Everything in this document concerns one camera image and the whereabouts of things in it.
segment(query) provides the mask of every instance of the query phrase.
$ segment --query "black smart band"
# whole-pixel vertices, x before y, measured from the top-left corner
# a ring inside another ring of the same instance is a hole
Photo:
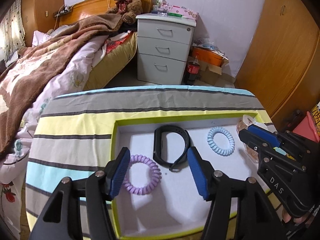
[[[175,132],[182,136],[184,140],[184,150],[182,155],[174,162],[168,163],[161,158],[161,144],[162,144],[162,133],[163,132]],[[155,140],[153,144],[153,160],[155,160],[159,165],[169,168],[169,171],[177,169],[177,166],[187,161],[187,151],[190,147],[190,136],[186,130],[183,130],[181,127],[174,125],[163,125],[155,130]]]

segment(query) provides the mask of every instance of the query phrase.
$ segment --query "polka dot curtain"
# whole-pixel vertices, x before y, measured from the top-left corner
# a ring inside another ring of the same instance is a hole
[[[5,61],[13,52],[26,45],[25,35],[21,18],[21,0],[15,0],[0,24],[0,48],[4,49]]]

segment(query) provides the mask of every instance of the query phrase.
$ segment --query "teddy bear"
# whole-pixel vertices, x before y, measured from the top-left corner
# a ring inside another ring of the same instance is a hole
[[[116,6],[109,9],[107,13],[116,13],[122,15],[123,22],[134,24],[136,16],[142,13],[141,0],[114,0]]]

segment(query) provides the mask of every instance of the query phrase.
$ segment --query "brown blanket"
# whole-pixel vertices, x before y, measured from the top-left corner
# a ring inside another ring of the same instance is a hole
[[[119,30],[121,15],[96,15],[78,21],[58,37],[20,50],[16,64],[0,76],[0,160],[8,153],[25,111],[46,84],[62,73],[74,54],[91,38]]]

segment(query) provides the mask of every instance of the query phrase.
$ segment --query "white drawer cabinet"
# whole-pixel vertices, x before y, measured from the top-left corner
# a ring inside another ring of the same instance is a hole
[[[138,19],[138,79],[180,85],[196,21],[141,14]]]

